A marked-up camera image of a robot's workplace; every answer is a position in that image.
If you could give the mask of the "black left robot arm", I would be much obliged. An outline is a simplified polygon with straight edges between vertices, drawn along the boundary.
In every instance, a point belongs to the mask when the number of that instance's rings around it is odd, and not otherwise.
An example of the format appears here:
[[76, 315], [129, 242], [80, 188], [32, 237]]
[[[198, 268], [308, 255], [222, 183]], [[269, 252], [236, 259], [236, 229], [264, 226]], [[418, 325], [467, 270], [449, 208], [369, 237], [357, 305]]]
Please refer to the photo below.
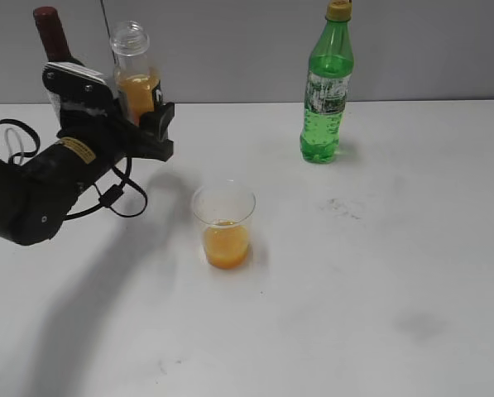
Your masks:
[[0, 120], [0, 126], [21, 128], [36, 146], [0, 159], [0, 237], [22, 246], [51, 239], [65, 221], [111, 209], [127, 186], [145, 196], [130, 178], [133, 160], [166, 162], [174, 152], [168, 137], [173, 103], [155, 104], [135, 125], [123, 116], [104, 74], [48, 62], [42, 80], [60, 120], [54, 144], [41, 150], [27, 124]]

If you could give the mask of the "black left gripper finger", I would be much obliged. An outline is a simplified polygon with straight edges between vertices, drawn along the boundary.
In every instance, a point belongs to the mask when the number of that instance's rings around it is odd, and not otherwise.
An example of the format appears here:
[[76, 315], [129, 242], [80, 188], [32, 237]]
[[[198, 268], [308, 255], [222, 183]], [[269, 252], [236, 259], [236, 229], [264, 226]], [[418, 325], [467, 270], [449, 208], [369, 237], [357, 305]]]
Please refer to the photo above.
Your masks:
[[168, 128], [175, 117], [175, 104], [163, 103], [153, 112], [140, 118], [141, 141], [138, 157], [150, 160], [169, 160], [174, 153], [174, 142], [169, 139]]

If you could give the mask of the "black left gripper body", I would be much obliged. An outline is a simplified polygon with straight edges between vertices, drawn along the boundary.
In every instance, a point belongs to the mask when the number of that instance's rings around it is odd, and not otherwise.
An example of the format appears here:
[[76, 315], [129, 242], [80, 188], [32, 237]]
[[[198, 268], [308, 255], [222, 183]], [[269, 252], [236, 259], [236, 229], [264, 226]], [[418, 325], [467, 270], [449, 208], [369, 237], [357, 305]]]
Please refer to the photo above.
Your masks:
[[60, 122], [56, 143], [41, 152], [43, 165], [110, 165], [139, 158], [141, 130], [122, 115], [109, 76], [100, 83], [43, 69], [42, 83]]

